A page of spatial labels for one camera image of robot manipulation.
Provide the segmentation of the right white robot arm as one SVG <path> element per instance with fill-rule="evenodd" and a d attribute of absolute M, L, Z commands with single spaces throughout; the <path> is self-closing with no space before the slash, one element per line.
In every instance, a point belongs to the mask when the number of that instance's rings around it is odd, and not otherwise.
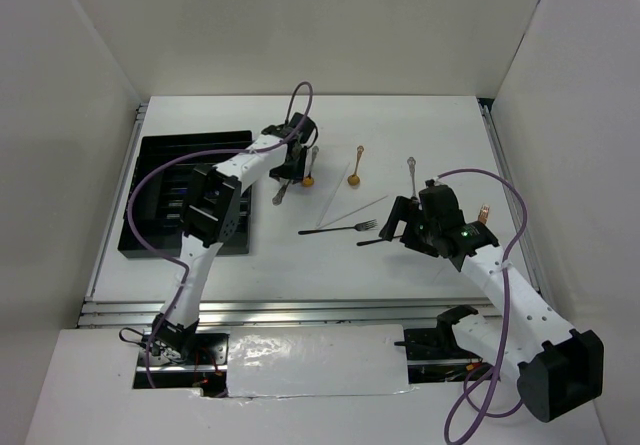
<path fill-rule="evenodd" d="M 578 331 L 534 290 L 489 228 L 465 219 L 449 186 L 428 181 L 418 196 L 397 197 L 380 238 L 391 240 L 400 223 L 401 244 L 450 261 L 509 321 L 490 321 L 470 305 L 449 309 L 436 319 L 441 353 L 500 359 L 501 378 L 516 385 L 523 405 L 541 422 L 601 396 L 602 340 L 591 330 Z"/>

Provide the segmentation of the gold spoon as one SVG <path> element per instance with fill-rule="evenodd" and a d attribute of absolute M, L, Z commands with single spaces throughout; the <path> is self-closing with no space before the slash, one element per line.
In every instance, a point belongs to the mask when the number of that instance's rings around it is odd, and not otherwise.
<path fill-rule="evenodd" d="M 365 148 L 363 145 L 359 145 L 357 147 L 355 166 L 354 166 L 353 172 L 347 177 L 347 183 L 351 187 L 358 187 L 361 182 L 360 176 L 358 175 L 358 171 L 359 171 L 359 166 L 360 166 L 360 162 L 361 162 L 361 158 L 364 153 L 364 150 Z"/>

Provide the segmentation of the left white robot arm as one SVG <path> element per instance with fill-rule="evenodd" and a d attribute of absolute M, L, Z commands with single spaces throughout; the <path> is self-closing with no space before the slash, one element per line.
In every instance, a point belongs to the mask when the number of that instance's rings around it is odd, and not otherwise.
<path fill-rule="evenodd" d="M 317 125 L 296 113 L 281 125 L 266 127 L 249 147 L 192 173 L 181 211 L 180 260 L 186 276 L 176 278 L 176 294 L 166 300 L 152 324 L 153 342 L 176 364 L 196 355 L 199 306 L 213 261 L 241 221 L 242 195 L 270 176 L 286 186 L 302 180 L 307 151 Z"/>

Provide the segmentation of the silver ornate fork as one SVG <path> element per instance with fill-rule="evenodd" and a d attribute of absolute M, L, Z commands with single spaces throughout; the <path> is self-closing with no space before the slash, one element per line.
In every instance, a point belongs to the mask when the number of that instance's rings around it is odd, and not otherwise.
<path fill-rule="evenodd" d="M 417 195 L 416 178 L 415 178 L 416 160 L 415 160 L 415 158 L 413 156 L 410 156 L 407 159 L 407 166 L 408 166 L 408 170 L 409 170 L 409 175 L 410 175 L 410 179 L 411 179 L 411 187 L 412 187 L 411 200 L 413 202 L 417 202 L 418 201 L 418 195 Z"/>

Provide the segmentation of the silver handled orange spoon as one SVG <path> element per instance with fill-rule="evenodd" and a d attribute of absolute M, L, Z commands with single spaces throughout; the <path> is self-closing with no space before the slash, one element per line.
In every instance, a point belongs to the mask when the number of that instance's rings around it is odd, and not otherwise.
<path fill-rule="evenodd" d="M 311 161 L 309 163 L 308 171 L 306 176 L 302 180 L 302 186 L 305 188 L 312 187 L 315 183 L 315 179 L 313 177 L 313 169 L 319 153 L 319 147 L 317 145 L 313 146 L 311 149 Z"/>

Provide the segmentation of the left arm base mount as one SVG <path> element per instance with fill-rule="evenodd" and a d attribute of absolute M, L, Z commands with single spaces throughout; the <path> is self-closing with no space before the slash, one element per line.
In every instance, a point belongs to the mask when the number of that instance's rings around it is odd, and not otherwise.
<path fill-rule="evenodd" d="M 195 336 L 195 345 L 185 358 L 178 352 L 156 342 L 146 360 L 148 336 L 131 327 L 119 330 L 121 342 L 139 348 L 132 387 L 136 390 L 197 389 L 204 397 L 228 396 L 227 365 L 229 338 L 226 333 L 202 333 Z"/>

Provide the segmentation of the silver table knife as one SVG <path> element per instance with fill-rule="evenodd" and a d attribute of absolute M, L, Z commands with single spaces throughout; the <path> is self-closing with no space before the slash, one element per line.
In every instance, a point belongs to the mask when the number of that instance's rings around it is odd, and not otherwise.
<path fill-rule="evenodd" d="M 289 188 L 290 183 L 291 183 L 290 180 L 286 180 L 286 181 L 283 181 L 280 184 L 280 188 L 278 189 L 278 191 L 276 192 L 276 194 L 272 198 L 272 204 L 274 206 L 279 206 L 282 203 L 282 201 L 283 201 L 283 199 L 284 199 L 284 197 L 285 197 L 285 195 L 287 193 L 287 190 Z"/>

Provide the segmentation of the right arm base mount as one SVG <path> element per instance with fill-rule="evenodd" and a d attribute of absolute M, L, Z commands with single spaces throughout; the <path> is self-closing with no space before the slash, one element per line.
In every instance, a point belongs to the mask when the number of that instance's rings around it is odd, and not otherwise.
<path fill-rule="evenodd" d="M 432 328 L 403 331 L 394 346 L 406 355 L 410 384 L 458 382 L 469 374 L 477 379 L 489 369 L 482 358 L 456 342 L 453 326 L 467 316 L 478 318 L 479 313 L 469 305 L 456 306 L 438 315 Z"/>

